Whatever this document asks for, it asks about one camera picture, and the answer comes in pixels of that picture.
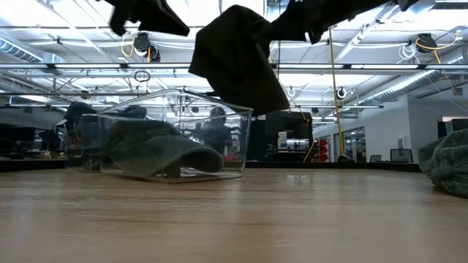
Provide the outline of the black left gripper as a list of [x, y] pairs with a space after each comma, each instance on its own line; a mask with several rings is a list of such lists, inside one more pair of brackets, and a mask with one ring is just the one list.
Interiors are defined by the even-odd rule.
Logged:
[[108, 22], [113, 33], [123, 36], [127, 21], [140, 22], [141, 31], [154, 31], [187, 37], [190, 29], [172, 10], [167, 0], [97, 0], [113, 6]]

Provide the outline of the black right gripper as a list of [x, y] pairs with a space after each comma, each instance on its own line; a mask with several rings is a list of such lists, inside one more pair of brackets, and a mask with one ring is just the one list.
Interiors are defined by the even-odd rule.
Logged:
[[271, 23], [271, 39], [305, 42], [306, 24], [310, 42], [315, 44], [330, 26], [383, 4], [395, 3], [395, 0], [304, 0], [305, 9], [288, 7]]

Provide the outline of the green fabric cap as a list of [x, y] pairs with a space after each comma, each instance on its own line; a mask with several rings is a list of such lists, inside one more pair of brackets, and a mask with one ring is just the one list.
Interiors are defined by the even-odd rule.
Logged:
[[418, 165], [435, 186], [468, 199], [468, 129], [419, 148]]
[[286, 110], [290, 103], [268, 61], [272, 33], [264, 17], [233, 5], [197, 32], [189, 72], [254, 116]]
[[223, 166], [221, 154], [189, 139], [164, 121], [118, 120], [102, 148], [120, 170], [130, 175], [179, 175], [181, 168], [216, 173]]

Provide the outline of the black monitor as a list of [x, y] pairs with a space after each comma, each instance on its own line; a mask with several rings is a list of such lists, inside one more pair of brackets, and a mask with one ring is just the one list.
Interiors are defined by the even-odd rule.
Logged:
[[311, 139], [312, 117], [309, 113], [276, 111], [266, 115], [265, 134], [276, 137], [279, 132], [287, 132], [287, 138]]

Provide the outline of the person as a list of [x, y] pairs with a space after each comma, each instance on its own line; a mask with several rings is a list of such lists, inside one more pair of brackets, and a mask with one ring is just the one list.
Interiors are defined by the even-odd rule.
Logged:
[[204, 145], [217, 151], [223, 160], [226, 159], [226, 149], [232, 146], [231, 128], [225, 126], [226, 112], [222, 107], [214, 107], [210, 111], [210, 119], [201, 126], [200, 139]]

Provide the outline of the clear plastic bin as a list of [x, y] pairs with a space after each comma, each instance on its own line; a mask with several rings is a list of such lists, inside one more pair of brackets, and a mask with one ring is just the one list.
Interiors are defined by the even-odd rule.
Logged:
[[[124, 118], [107, 113], [116, 113], [131, 105], [146, 108], [144, 119]], [[200, 139], [201, 126], [210, 119], [210, 111], [222, 107], [226, 112], [225, 126], [231, 128], [233, 143], [227, 154], [223, 168], [216, 173], [201, 172], [193, 168], [181, 168], [179, 175], [157, 174], [146, 177], [130, 175], [120, 170], [108, 157], [102, 156], [101, 172], [106, 175], [129, 179], [148, 180], [163, 183], [188, 183], [211, 180], [239, 179], [244, 175], [246, 152], [249, 144], [252, 109], [223, 102], [220, 99], [184, 90], [161, 90], [152, 94], [130, 99], [115, 106], [100, 110], [97, 115], [107, 119], [108, 133], [110, 127], [118, 120], [164, 121], [176, 127], [180, 133], [191, 140], [204, 145]]]
[[84, 114], [80, 119], [82, 168], [87, 172], [101, 172], [102, 150], [108, 136], [107, 119], [97, 114]]

